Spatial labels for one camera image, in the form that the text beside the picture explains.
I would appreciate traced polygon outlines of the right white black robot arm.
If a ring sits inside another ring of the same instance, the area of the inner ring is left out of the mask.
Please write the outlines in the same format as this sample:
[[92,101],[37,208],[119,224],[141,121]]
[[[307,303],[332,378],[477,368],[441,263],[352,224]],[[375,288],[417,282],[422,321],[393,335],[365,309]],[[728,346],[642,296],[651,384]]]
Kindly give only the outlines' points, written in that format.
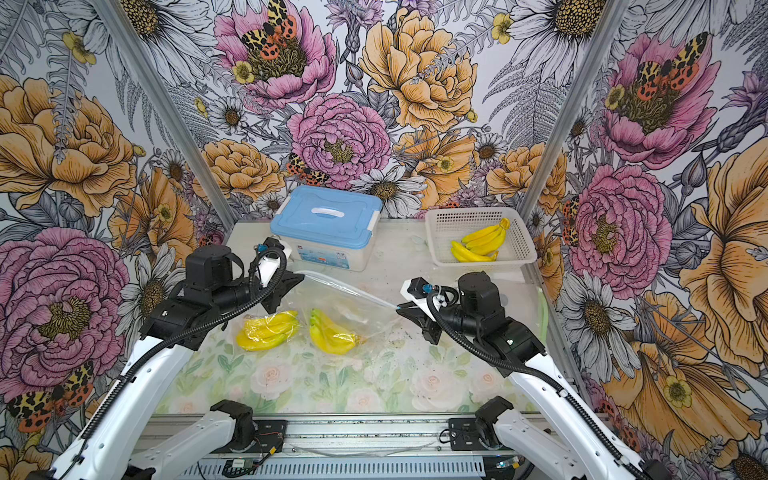
[[598,418],[569,385],[544,344],[507,315],[498,287],[485,272],[462,275],[456,286],[416,277],[402,284],[397,313],[437,344],[447,335],[496,368],[535,404],[551,433],[534,426],[496,396],[475,414],[481,443],[506,447],[551,479],[669,479],[659,460],[644,460]]

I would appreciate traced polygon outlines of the clear zip-top bag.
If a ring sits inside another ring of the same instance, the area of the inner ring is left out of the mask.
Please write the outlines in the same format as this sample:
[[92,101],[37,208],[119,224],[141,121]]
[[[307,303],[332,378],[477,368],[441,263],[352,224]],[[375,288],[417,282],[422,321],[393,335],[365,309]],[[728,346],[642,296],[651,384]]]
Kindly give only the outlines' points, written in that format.
[[[346,355],[332,355],[323,352],[314,345],[310,338],[310,313],[312,309],[323,311],[332,321],[355,333],[360,338],[359,345]],[[385,334],[397,323],[395,307],[355,287],[321,274],[305,274],[305,279],[282,300],[276,313],[296,311],[299,330],[284,345],[298,347],[304,345],[313,353],[328,358],[349,358],[361,360],[371,356],[380,346]],[[254,313],[247,313],[238,321],[235,336],[243,327],[246,318],[261,318],[269,315],[261,305]]]

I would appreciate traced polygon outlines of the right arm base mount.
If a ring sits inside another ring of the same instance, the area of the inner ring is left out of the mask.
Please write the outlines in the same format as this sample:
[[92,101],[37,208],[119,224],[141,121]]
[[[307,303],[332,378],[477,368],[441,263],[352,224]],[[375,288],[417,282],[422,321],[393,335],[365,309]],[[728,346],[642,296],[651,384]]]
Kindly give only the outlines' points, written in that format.
[[452,451],[494,451],[499,446],[491,446],[481,437],[474,417],[452,417],[447,428],[440,434],[440,441],[450,446]]

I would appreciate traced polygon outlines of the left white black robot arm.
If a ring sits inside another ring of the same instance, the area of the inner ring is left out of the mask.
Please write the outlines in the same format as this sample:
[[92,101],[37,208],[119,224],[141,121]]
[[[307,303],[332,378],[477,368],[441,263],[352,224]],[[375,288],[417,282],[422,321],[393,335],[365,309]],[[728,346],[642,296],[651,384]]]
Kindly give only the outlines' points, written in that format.
[[[150,313],[140,338],[105,400],[73,443],[31,479],[174,479],[219,449],[243,451],[257,439],[253,411],[233,400],[215,403],[202,419],[155,448],[133,453],[174,378],[208,333],[257,305],[273,313],[303,280],[288,270],[291,249],[269,237],[249,266],[226,246],[195,250],[186,277]],[[233,269],[242,267],[235,276]]]

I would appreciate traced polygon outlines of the single yellow banana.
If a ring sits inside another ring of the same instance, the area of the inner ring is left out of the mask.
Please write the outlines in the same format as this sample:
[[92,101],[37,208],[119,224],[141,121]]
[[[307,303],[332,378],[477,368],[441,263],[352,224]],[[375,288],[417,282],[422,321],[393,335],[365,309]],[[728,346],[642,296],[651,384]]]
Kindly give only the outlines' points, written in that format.
[[494,251],[491,255],[482,255],[472,252],[466,246],[457,241],[451,242],[451,253],[453,257],[460,263],[495,262],[498,257],[497,251]]

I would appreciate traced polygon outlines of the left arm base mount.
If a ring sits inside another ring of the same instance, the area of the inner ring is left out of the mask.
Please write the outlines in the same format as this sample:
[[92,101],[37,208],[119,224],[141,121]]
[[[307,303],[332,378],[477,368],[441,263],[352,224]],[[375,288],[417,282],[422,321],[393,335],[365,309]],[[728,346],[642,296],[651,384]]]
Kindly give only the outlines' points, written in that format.
[[212,454],[279,453],[283,449],[287,425],[286,420],[254,419],[251,427],[237,427],[234,440],[213,450]]

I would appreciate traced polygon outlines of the panda print zip-top bag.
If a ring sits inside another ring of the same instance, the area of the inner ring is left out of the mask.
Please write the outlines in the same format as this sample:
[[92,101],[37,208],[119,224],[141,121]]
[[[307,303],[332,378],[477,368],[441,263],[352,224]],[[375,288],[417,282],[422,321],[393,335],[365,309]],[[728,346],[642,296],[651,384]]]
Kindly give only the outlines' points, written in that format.
[[536,288],[537,293],[537,338],[544,346],[547,345],[550,307],[545,292],[541,287]]

